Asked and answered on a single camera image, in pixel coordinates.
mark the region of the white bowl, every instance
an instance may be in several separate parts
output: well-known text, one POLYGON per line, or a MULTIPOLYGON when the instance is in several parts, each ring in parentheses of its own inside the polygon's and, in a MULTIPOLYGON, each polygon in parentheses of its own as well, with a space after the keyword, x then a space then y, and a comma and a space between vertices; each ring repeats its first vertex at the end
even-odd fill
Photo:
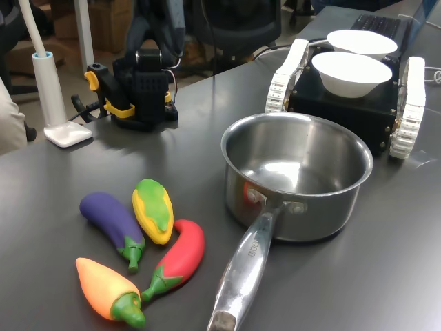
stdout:
POLYGON ((325 52, 312 58, 325 88, 344 98, 360 98, 392 78, 385 64, 365 55, 325 52))
POLYGON ((367 55, 375 60, 398 49, 395 41, 371 31, 334 31, 328 34, 327 40, 336 51, 367 55))

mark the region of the saucepan rim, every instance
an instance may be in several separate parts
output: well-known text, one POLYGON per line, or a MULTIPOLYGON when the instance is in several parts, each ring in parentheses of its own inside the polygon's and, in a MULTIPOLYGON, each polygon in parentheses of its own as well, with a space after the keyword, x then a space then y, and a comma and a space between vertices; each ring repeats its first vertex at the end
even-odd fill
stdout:
POLYGON ((223 157, 226 160, 227 164, 239 176, 244 178, 246 181, 251 182, 251 183, 257 185, 258 187, 262 187, 262 188, 264 188, 264 189, 266 189, 268 191, 275 192, 275 193, 280 193, 280 194, 288 194, 288 195, 291 195, 293 197, 330 197, 330 196, 333 196, 333 195, 338 195, 338 194, 342 194, 342 193, 348 192, 350 190, 353 190, 354 188, 357 188, 364 181, 366 181, 366 179, 369 178, 369 175, 371 174, 372 168, 373 168, 373 157, 372 157, 372 153, 371 153, 370 149, 368 149, 368 147, 364 143, 364 141, 361 140, 361 138, 359 136, 357 136, 355 133, 353 133, 352 131, 346 129, 345 127, 343 127, 343 126, 341 126, 341 125, 339 125, 337 123, 334 123, 332 121, 328 121, 327 119, 322 119, 322 118, 316 117, 316 116, 305 115, 305 114, 298 114, 298 113, 293 113, 293 112, 273 112, 273 113, 269 113, 269 114, 256 114, 256 115, 252 115, 252 116, 248 116, 248 117, 245 117, 243 119, 240 119, 237 122, 231 124, 230 127, 228 127, 228 129, 226 129, 226 131, 224 132, 224 134, 222 136, 222 139, 220 141, 220 148, 222 150, 223 157), (246 176, 238 168, 236 168, 236 166, 234 166, 234 164, 231 162, 231 160, 229 159, 228 154, 227 154, 227 142, 228 142, 228 139, 231 137, 231 135, 233 133, 235 133, 235 131, 237 131, 239 128, 244 126, 245 123, 248 123, 248 122, 251 122, 251 121, 255 121, 256 119, 258 119, 260 117, 290 117, 290 118, 299 119, 301 121, 313 121, 314 120, 314 121, 326 124, 328 126, 332 126, 332 127, 336 128, 336 129, 346 133, 351 138, 353 138, 353 140, 360 146, 360 149, 362 151, 362 154, 365 157, 366 164, 367 164, 367 167, 365 169, 365 173, 359 178, 359 180, 357 180, 354 184, 352 184, 351 186, 348 186, 347 188, 344 188, 344 189, 339 190, 339 191, 320 193, 320 194, 293 193, 293 192, 288 192, 288 191, 283 191, 283 190, 276 190, 276 189, 265 187, 261 183, 259 183, 259 182, 255 181, 255 180, 251 179, 250 177, 246 176))

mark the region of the keyboard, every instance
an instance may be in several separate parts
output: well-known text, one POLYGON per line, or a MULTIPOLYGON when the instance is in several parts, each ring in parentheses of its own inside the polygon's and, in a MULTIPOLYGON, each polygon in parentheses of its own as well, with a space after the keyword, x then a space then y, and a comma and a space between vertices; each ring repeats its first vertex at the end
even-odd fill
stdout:
POLYGON ((387 17, 361 14, 357 18, 351 30, 372 31, 393 39, 397 33, 400 23, 401 20, 399 19, 390 19, 387 17))

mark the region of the stainless steel saucepan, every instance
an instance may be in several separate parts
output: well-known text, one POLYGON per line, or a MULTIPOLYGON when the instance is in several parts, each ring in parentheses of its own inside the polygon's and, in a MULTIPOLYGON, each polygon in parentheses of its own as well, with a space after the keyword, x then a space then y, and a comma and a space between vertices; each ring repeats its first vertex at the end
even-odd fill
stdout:
POLYGON ((236 331, 263 274, 272 237, 316 241, 351 216, 372 155, 348 129, 294 113, 241 119, 222 137, 225 202, 249 226, 220 281, 208 331, 236 331))

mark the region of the toy orange pepper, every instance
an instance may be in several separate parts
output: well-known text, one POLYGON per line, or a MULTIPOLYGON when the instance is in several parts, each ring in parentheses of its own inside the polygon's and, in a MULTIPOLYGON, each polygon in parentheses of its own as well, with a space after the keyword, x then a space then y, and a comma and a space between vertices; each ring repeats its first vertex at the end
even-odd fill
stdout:
POLYGON ((102 317, 125 321, 135 328, 145 325, 139 291, 131 281, 83 257, 76 259, 76 268, 85 298, 102 317))

